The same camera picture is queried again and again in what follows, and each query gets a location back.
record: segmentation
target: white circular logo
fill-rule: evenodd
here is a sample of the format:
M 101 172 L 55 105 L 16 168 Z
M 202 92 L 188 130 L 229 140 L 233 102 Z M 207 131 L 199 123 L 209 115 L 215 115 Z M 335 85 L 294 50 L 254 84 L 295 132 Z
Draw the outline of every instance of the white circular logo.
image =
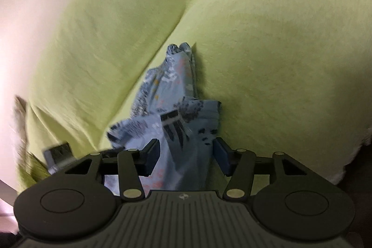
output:
M 187 193 L 182 193 L 178 197 L 185 201 L 187 198 L 189 198 L 189 195 Z

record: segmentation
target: triangular cutout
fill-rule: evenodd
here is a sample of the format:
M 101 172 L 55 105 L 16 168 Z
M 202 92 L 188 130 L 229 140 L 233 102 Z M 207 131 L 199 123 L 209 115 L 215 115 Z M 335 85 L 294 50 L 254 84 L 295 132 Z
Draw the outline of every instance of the triangular cutout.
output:
M 304 171 L 299 169 L 296 165 L 289 162 L 287 159 L 282 160 L 284 173 L 286 175 L 306 175 Z
M 86 175 L 88 173 L 88 170 L 91 164 L 92 164 L 92 159 L 86 159 L 85 161 L 81 162 L 80 164 L 66 171 L 66 174 Z

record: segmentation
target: blue cloth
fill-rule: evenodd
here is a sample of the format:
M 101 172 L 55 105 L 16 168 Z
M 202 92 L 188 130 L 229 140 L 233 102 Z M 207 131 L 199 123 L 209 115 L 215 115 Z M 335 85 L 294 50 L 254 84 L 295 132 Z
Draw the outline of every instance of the blue cloth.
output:
M 113 148 L 141 150 L 153 138 L 160 141 L 160 158 L 152 175 L 140 177 L 146 194 L 205 187 L 221 103 L 196 96 L 191 48 L 187 43 L 171 44 L 161 66 L 147 72 L 131 118 L 108 131 Z M 117 176 L 106 177 L 105 186 L 119 194 Z

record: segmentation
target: white wall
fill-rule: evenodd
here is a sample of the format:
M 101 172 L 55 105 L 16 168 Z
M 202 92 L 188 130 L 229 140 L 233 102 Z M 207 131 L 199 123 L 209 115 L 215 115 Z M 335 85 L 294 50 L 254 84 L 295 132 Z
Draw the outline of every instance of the white wall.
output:
M 69 0 L 0 0 L 0 179 L 16 187 L 10 139 L 15 94 L 27 99 L 27 84 Z

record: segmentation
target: blue patterned fabric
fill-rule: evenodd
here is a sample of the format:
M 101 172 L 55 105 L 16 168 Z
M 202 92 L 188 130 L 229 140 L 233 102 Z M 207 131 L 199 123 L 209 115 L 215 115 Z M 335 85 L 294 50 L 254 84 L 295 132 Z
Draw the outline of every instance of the blue patterned fabric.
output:
M 131 118 L 107 133 L 112 147 L 143 149 L 160 141 L 160 158 L 150 177 L 140 177 L 150 190 L 202 190 L 212 158 L 220 102 L 197 99 L 195 62 L 187 43 L 168 46 L 161 66 L 150 69 L 133 102 Z M 105 186 L 119 195 L 118 177 Z

